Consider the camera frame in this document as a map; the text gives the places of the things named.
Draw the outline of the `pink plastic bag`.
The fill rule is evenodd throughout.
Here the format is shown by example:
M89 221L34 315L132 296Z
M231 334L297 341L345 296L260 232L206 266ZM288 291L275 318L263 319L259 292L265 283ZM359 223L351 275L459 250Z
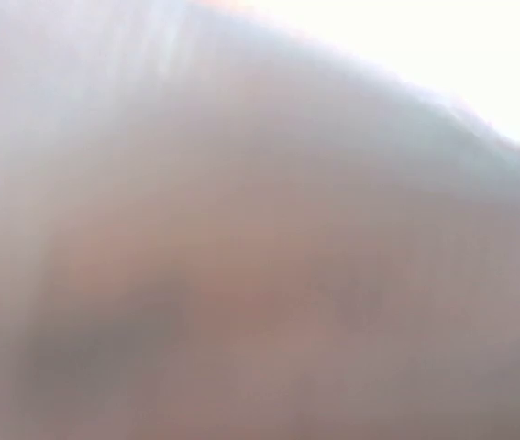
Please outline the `pink plastic bag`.
M0 439L520 439L520 148L192 1L0 1Z

